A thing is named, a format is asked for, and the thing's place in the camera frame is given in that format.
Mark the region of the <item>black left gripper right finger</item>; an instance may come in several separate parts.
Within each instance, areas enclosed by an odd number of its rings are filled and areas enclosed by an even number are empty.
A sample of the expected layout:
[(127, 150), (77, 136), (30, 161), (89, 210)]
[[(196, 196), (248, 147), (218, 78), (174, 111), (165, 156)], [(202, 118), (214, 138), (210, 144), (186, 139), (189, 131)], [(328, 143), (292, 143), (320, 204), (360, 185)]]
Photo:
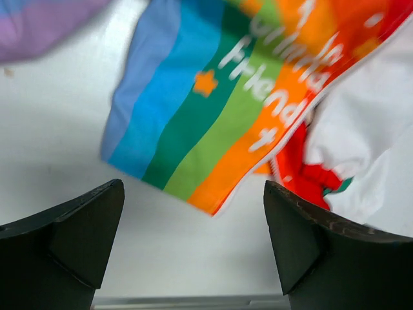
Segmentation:
[(412, 238), (343, 218), (274, 181), (263, 202), (292, 309), (412, 308)]

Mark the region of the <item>aluminium table edge rail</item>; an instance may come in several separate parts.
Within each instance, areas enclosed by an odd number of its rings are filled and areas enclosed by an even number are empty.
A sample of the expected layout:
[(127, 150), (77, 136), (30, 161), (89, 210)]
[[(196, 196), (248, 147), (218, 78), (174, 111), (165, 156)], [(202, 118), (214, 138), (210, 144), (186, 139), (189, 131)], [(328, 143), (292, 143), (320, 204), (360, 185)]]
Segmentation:
[(92, 309), (290, 309), (282, 295), (187, 296), (153, 298), (95, 297)]

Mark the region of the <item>red white rainbow jacket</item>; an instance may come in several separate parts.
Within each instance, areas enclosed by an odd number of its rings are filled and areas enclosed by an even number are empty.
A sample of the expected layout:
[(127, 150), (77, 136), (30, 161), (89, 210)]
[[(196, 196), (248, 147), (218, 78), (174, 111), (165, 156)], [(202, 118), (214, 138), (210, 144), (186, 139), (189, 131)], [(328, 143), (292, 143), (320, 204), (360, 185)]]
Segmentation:
[[(73, 187), (94, 154), (214, 216), (253, 173), (365, 223), (412, 124), (411, 1), (136, 1), (98, 72), (1, 83), (1, 177)], [(105, 48), (121, 53), (103, 56)]]

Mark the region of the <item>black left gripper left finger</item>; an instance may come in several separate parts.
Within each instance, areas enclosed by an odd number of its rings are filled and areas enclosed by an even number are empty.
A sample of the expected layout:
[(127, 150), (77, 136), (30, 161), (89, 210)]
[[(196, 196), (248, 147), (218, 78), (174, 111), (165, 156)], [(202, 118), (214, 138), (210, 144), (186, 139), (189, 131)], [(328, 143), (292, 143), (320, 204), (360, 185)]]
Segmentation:
[(1, 226), (1, 309), (90, 309), (125, 200), (111, 180)]

